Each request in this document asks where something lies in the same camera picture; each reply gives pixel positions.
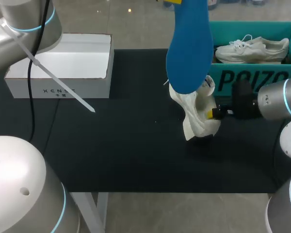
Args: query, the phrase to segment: black mat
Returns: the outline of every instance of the black mat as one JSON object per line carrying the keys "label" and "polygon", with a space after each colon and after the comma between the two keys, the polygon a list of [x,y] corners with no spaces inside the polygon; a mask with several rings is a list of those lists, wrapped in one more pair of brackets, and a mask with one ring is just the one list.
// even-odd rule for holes
{"label": "black mat", "polygon": [[[14,99],[0,72],[0,135],[28,140],[31,133],[29,100]],[[34,100],[36,131],[32,144],[44,152],[55,116],[58,100]]]}
{"label": "black mat", "polygon": [[[281,122],[226,119],[210,142],[183,136],[168,93],[166,50],[117,50],[111,97],[60,100],[45,153],[70,192],[272,193],[272,151]],[[286,161],[278,152],[277,159]],[[291,161],[280,165],[285,179]]]}

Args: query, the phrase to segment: white sneaker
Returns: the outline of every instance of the white sneaker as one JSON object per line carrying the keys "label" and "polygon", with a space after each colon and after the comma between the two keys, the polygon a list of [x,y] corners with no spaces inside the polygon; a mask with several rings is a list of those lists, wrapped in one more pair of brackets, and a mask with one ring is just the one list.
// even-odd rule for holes
{"label": "white sneaker", "polygon": [[183,95],[177,93],[169,85],[170,97],[183,108],[185,119],[183,121],[183,131],[185,139],[188,141],[193,137],[205,137],[215,135],[220,127],[221,121],[207,119],[207,112],[216,108],[214,97],[214,81],[207,76],[204,83],[197,91]]}
{"label": "white sneaker", "polygon": [[289,51],[289,39],[270,41],[252,35],[242,40],[230,42],[229,45],[218,47],[215,55],[223,63],[280,63]]}

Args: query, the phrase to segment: shoelace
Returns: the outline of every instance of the shoelace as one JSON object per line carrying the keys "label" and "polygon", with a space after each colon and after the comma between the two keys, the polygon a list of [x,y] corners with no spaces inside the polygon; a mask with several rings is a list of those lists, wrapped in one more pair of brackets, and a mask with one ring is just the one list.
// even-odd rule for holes
{"label": "shoelace", "polygon": [[249,36],[251,38],[250,40],[252,40],[252,35],[247,34],[244,36],[244,38],[242,40],[235,40],[235,41],[230,42],[229,44],[234,45],[235,49],[240,49],[241,47],[243,47],[243,48],[244,47],[251,47],[252,45],[248,44],[247,42],[244,42],[244,40],[247,38],[247,36]]}

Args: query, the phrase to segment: black cable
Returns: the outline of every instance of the black cable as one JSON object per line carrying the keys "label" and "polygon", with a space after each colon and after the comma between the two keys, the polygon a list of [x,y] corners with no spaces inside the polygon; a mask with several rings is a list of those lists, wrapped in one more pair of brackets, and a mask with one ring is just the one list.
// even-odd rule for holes
{"label": "black cable", "polygon": [[[38,38],[33,46],[33,50],[32,50],[32,55],[35,56],[39,50],[41,41],[42,41],[42,37],[43,37],[43,32],[44,32],[44,27],[45,27],[45,22],[47,20],[47,16],[48,16],[48,9],[49,9],[49,3],[50,0],[46,0],[45,2],[45,7],[44,7],[44,11],[43,11],[43,17],[42,17],[42,22],[41,22],[41,29],[38,35]],[[31,68],[32,68],[32,63],[33,61],[30,60],[29,61],[29,66],[28,66],[28,92],[29,92],[29,99],[30,99],[30,108],[31,108],[31,116],[32,116],[32,131],[31,131],[31,135],[29,138],[29,142],[32,141],[33,135],[34,135],[34,131],[35,131],[35,114],[34,114],[34,105],[33,105],[33,98],[32,98],[32,89],[31,89]]]}
{"label": "black cable", "polygon": [[283,130],[283,128],[286,125],[286,120],[283,120],[282,123],[280,124],[279,130],[276,134],[276,138],[275,138],[275,143],[272,149],[272,164],[273,164],[273,172],[274,172],[274,180],[275,180],[275,184],[277,188],[280,188],[281,184],[282,184],[282,180],[280,179],[277,170],[276,170],[276,147],[277,147],[277,143],[279,141],[280,138],[280,134],[281,131]]}

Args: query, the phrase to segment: gray floor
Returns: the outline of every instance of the gray floor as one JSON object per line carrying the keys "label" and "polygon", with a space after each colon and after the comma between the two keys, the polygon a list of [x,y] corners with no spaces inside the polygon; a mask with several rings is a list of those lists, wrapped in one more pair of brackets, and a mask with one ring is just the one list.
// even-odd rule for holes
{"label": "gray floor", "polygon": [[[66,33],[111,33],[116,49],[167,48],[174,13],[155,0],[54,0]],[[211,20],[290,21],[291,0],[220,4]],[[265,233],[267,194],[111,193],[107,233]]]}

